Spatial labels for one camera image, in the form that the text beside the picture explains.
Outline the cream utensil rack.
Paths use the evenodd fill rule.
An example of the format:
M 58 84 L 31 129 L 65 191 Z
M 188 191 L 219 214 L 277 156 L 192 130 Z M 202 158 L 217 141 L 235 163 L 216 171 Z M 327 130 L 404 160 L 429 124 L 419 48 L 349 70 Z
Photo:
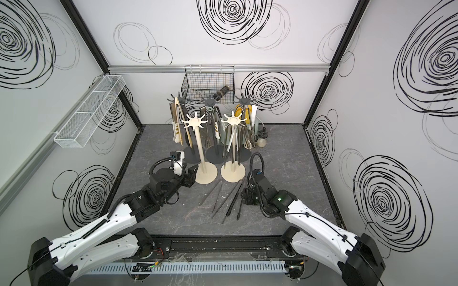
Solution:
M 231 160 L 225 162 L 221 168 L 221 176 L 227 182 L 241 181 L 246 174 L 245 167 L 239 159 L 239 127 L 245 121 L 245 119 L 241 119 L 241 116 L 241 114 L 236 116 L 234 112 L 231 112 L 231 116 L 225 114 L 225 120 L 222 120 L 223 123 L 231 127 Z
M 203 150 L 203 145 L 202 145 L 202 141 L 200 137 L 200 130 L 203 128 L 202 119 L 204 118 L 204 116 L 198 117 L 198 114 L 195 113 L 193 117 L 190 117 L 189 115 L 187 117 L 188 117 L 188 121 L 184 121 L 184 124 L 186 128 L 192 128 L 193 141 L 198 147 L 199 155 L 201 159 L 201 162 L 198 163 L 199 170 L 197 172 L 196 182 L 201 185 L 207 185 L 215 181 L 218 175 L 218 171 L 214 164 L 207 162 L 205 160 L 205 153 Z

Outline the black tweezer tongs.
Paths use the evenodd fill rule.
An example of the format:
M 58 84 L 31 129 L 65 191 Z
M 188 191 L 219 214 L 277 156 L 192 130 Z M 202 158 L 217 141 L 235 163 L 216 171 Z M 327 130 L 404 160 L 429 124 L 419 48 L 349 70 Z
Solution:
M 231 201 L 231 203 L 230 203 L 230 205 L 229 205 L 229 208 L 227 209 L 227 211 L 226 211 L 226 213 L 225 213 L 224 219 L 223 219 L 223 221 L 222 221 L 221 224 L 223 224 L 223 223 L 225 222 L 225 220 L 231 215 L 231 213 L 232 213 L 232 211 L 233 211 L 233 207 L 234 207 L 234 205 L 235 205 L 235 203 L 236 203 L 236 201 L 237 201 L 237 199 L 238 199 L 238 196 L 239 196 L 239 194 L 240 194 L 240 192 L 241 192 L 241 190 L 242 190 L 242 187 L 243 187 L 244 184 L 245 184 L 245 181 L 246 181 L 245 178 L 243 178 L 243 179 L 240 181 L 240 184 L 238 185 L 236 194 L 235 194 L 235 196 L 233 197 L 233 199 L 232 199 L 232 201 Z

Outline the grey utensil rack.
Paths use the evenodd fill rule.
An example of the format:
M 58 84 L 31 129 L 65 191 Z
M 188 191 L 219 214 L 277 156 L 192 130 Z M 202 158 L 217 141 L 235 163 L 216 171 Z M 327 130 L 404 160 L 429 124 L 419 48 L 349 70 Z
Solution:
M 175 103 L 175 97 L 176 96 L 171 95 L 171 99 L 168 99 L 169 103 Z M 177 97 L 179 97 L 181 103 L 186 101 L 180 95 L 178 95 Z M 188 130 L 190 132 L 190 135 L 191 135 L 191 138 L 192 138 L 192 141 L 193 141 L 192 128 L 188 128 Z M 201 159 L 200 159 L 200 155 L 199 155 L 199 150 L 198 150 L 197 145 L 194 143 L 194 141 L 193 141 L 193 147 L 189 147 L 186 143 L 184 143 L 184 145 L 185 145 L 185 148 L 184 148 L 184 157 L 185 158 L 184 158 L 184 160 L 189 164 L 198 164 L 198 163 L 200 163 Z
M 211 147 L 206 149 L 205 158 L 207 162 L 210 162 L 212 164 L 222 164 L 225 162 L 225 158 L 223 157 L 223 145 L 220 143 L 221 142 L 220 140 L 219 140 L 218 145 L 214 144 L 215 138 L 214 138 L 213 124 L 212 124 L 212 116 L 211 116 L 212 107 L 217 106 L 216 101 L 212 98 L 206 99 L 204 101 L 204 104 L 208 112 L 208 119 L 210 120 L 210 130 L 211 130 L 210 136 L 211 136 L 212 143 L 213 143 Z
M 248 105 L 250 104 L 251 105 L 251 101 L 250 99 L 248 98 L 245 98 L 245 97 L 240 97 L 240 98 L 237 98 L 238 99 L 238 105 Z M 242 136 L 240 134 L 240 131 L 241 131 L 241 127 L 243 124 L 245 124 L 245 119 L 241 119 L 241 123 L 240 123 L 240 128 L 239 128 L 239 139 L 238 139 L 238 160 L 239 160 L 239 163 L 242 163 L 244 161 L 246 161 L 248 159 L 248 156 L 250 156 L 250 151 L 251 150 L 248 150 L 246 148 L 244 148 L 244 146 L 242 145 Z

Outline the white handled slim tongs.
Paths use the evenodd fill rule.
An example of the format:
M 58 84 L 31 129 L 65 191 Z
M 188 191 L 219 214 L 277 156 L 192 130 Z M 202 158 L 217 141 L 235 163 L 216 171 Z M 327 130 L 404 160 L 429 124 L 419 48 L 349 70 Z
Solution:
M 228 155 L 231 156 L 231 162 L 237 162 L 237 154 L 238 154 L 238 127 L 232 127 L 231 129 L 231 137 L 230 137 L 230 144 L 227 148 Z

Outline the black steel tongs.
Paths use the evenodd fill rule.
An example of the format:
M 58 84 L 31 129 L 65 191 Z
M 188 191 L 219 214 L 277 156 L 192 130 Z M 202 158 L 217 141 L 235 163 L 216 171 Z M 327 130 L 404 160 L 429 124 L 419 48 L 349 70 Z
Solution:
M 200 117 L 200 102 L 198 101 L 184 101 L 181 103 L 182 111 L 184 112 L 184 119 L 188 121 L 187 115 L 193 117 L 195 113 Z

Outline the steel slotted tongs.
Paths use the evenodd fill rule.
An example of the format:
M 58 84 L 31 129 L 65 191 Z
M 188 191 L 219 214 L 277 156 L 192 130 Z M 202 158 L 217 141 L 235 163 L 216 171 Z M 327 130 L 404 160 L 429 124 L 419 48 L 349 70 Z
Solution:
M 219 121 L 221 119 L 221 116 L 220 116 L 219 108 L 217 106 L 212 107 L 211 116 L 212 116 L 212 124 L 213 124 L 214 138 L 215 138 L 214 144 L 218 145 L 219 140 L 221 138 L 219 134 Z

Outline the beige plastic tongs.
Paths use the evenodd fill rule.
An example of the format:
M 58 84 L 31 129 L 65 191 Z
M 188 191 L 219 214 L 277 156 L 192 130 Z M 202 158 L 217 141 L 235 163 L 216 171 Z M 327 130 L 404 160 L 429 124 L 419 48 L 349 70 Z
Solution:
M 189 147 L 193 147 L 193 141 L 192 141 L 190 132 L 185 127 L 185 124 L 184 124 L 186 115 L 183 110 L 182 103 L 179 97 L 175 97 L 174 105 L 175 105 L 175 113 L 176 113 L 176 118 L 177 118 L 178 135 L 179 135 L 180 143 L 181 145 L 184 145 L 184 143 L 186 143 Z

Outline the large steel tongs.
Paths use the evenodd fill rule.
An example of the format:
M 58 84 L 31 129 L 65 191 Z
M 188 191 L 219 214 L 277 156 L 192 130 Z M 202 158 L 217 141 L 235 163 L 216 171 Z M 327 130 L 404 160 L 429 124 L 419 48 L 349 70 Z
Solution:
M 200 130 L 200 137 L 202 141 L 203 148 L 208 149 L 212 146 L 212 139 L 210 136 L 210 120 L 208 119 L 208 112 L 206 107 L 200 108 L 200 117 L 204 116 L 202 126 L 203 128 Z

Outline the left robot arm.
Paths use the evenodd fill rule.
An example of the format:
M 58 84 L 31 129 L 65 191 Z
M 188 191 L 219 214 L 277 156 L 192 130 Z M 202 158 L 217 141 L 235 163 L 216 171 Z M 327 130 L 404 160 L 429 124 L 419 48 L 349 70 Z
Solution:
M 48 240 L 43 237 L 31 246 L 25 272 L 33 286 L 67 286 L 81 276 L 119 259 L 149 258 L 155 242 L 144 228 L 137 228 L 110 241 L 118 232 L 155 214 L 178 195 L 180 187 L 196 182 L 198 165 L 190 168 L 183 151 L 173 151 L 149 170 L 149 183 L 123 195 L 111 210 L 68 235 Z

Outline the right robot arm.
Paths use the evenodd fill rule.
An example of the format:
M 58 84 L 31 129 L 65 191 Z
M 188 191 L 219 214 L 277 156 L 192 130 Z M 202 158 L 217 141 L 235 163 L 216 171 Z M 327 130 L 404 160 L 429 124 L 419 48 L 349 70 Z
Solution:
M 375 240 L 357 235 L 323 218 L 291 192 L 277 190 L 265 176 L 265 168 L 252 167 L 259 152 L 250 157 L 246 176 L 246 203 L 259 206 L 270 219 L 280 218 L 291 226 L 283 235 L 287 256 L 310 257 L 339 274 L 348 286 L 381 286 L 386 264 Z

